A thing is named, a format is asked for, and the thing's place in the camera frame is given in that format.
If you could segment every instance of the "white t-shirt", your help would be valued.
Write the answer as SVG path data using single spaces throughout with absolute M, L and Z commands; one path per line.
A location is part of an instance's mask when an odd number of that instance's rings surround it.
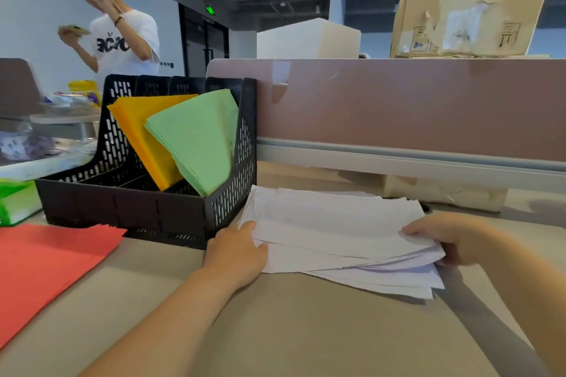
M 159 70 L 159 37 L 153 17 L 136 10 L 123 15 L 128 24 L 143 37 L 153 51 L 153 59 L 142 61 L 130 49 L 108 15 L 91 23 L 94 56 L 98 61 L 96 82 L 102 91 L 104 79 L 110 74 L 157 75 Z

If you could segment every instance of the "table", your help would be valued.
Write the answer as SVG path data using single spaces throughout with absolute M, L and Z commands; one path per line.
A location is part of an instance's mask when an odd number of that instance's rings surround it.
M 379 192 L 378 176 L 352 178 L 259 163 L 261 186 Z M 565 195 L 512 190 L 490 221 L 566 271 L 565 206 Z M 0 375 L 77 375 L 202 258 L 201 251 L 125 238 L 0 350 Z M 261 275 L 223 310 L 192 375 L 548 375 L 481 268 L 444 270 L 442 278 L 446 290 L 425 304 L 303 274 Z

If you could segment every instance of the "stack of white paper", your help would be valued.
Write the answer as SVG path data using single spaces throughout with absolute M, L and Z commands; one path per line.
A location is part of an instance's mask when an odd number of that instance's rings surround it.
M 417 201 L 365 193 L 318 193 L 253 187 L 240 226 L 257 221 L 253 237 L 269 243 L 264 273 L 302 272 L 387 294 L 432 298 L 443 289 L 433 240 L 401 228 L 424 216 Z

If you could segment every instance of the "orange paper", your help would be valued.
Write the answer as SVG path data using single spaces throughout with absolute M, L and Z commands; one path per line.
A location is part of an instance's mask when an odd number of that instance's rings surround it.
M 175 185 L 183 177 L 169 151 L 145 129 L 145 121 L 196 96 L 120 97 L 108 107 L 160 191 Z
M 118 247 L 125 231 L 107 225 L 0 228 L 0 349 Z

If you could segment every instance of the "forearm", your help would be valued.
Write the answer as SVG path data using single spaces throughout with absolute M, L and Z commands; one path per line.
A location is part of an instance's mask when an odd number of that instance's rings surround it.
M 496 230 L 478 243 L 479 264 L 555 377 L 566 375 L 566 276 Z
M 226 275 L 196 271 L 80 377 L 185 377 L 233 292 Z
M 113 10 L 109 14 L 110 19 L 116 22 L 120 17 L 120 14 Z M 136 32 L 131 25 L 128 24 L 127 20 L 123 18 L 118 21 L 116 28 L 130 47 L 130 49 L 136 54 L 136 57 L 142 61 L 151 59 L 152 49 L 149 44 L 141 37 L 138 32 Z
M 72 48 L 93 72 L 98 72 L 98 61 L 95 57 L 90 55 L 78 42 Z

